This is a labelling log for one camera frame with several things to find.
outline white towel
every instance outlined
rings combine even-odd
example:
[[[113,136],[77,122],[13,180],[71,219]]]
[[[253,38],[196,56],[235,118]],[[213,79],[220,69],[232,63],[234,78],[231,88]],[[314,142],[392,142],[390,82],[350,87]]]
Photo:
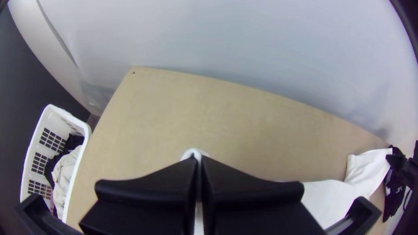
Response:
[[[67,197],[68,187],[70,186],[70,180],[80,149],[81,145],[76,147],[69,154],[62,156],[51,173],[55,183],[53,199],[59,219],[62,219],[65,198]]]
[[[361,155],[349,155],[344,182],[325,180],[305,182],[303,205],[323,229],[345,217],[353,201],[362,196],[366,199],[382,183],[390,165],[386,155],[392,149],[367,151]]]

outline black cloth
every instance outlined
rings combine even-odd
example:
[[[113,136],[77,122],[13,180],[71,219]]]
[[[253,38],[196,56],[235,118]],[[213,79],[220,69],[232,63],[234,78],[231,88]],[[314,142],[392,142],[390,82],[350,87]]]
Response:
[[[67,141],[65,142],[64,150],[56,155],[54,158],[50,159],[45,164],[44,176],[48,180],[49,184],[52,188],[55,187],[54,180],[52,179],[52,171],[54,170],[55,165],[61,159],[62,156],[69,154],[72,150],[74,150],[77,146],[83,144],[84,136],[72,135],[69,134]]]
[[[389,147],[392,148],[392,155],[404,156],[399,148],[393,147],[392,145]],[[392,167],[386,174],[383,183],[386,192],[384,197],[383,222],[386,222],[389,217],[396,214],[396,211],[401,206],[404,200],[406,184],[403,183],[402,177],[393,171]]]

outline dark floor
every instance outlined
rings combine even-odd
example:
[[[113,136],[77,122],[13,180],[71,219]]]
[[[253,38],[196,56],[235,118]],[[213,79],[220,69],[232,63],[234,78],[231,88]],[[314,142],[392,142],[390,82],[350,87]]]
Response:
[[[0,13],[0,225],[9,235],[28,234],[14,207],[26,150],[47,104],[84,121],[90,116],[38,61],[6,7]]]

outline clothing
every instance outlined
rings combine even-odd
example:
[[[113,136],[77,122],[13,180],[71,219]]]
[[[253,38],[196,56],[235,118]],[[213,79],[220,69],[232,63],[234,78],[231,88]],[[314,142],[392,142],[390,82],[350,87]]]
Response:
[[[61,157],[55,165],[54,171],[52,171],[52,178],[55,183],[53,199],[59,219],[62,219],[68,187],[70,186],[71,177],[78,155],[80,154],[80,149],[81,145],[76,147],[69,154]]]
[[[65,142],[64,150],[60,154],[54,156],[54,158],[50,159],[45,164],[44,176],[52,188],[54,188],[55,185],[54,180],[52,179],[51,172],[54,170],[54,167],[57,164],[57,162],[61,159],[62,156],[69,154],[70,151],[74,150],[77,146],[82,145],[83,142],[84,136],[69,134],[68,139]]]
[[[345,217],[353,201],[366,199],[380,186],[390,165],[386,155],[392,149],[367,151],[361,155],[349,155],[344,182],[325,180],[305,182],[302,203],[323,229],[327,229]]]
[[[392,145],[389,147],[392,148],[393,155],[405,157],[399,148],[393,147]],[[391,216],[396,214],[404,200],[406,184],[402,179],[401,176],[393,171],[392,167],[384,178],[385,196],[383,222],[386,222]]]

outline particleboard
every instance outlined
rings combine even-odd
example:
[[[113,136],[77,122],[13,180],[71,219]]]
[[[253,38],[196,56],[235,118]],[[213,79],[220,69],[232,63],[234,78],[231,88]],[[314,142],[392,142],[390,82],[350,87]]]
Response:
[[[213,78],[134,67],[89,141],[67,223],[96,202],[100,179],[138,178],[176,163],[188,148],[271,180],[343,180],[347,155],[387,147],[329,113],[279,95]],[[383,210],[380,187],[371,201]],[[381,219],[371,234],[382,234]]]

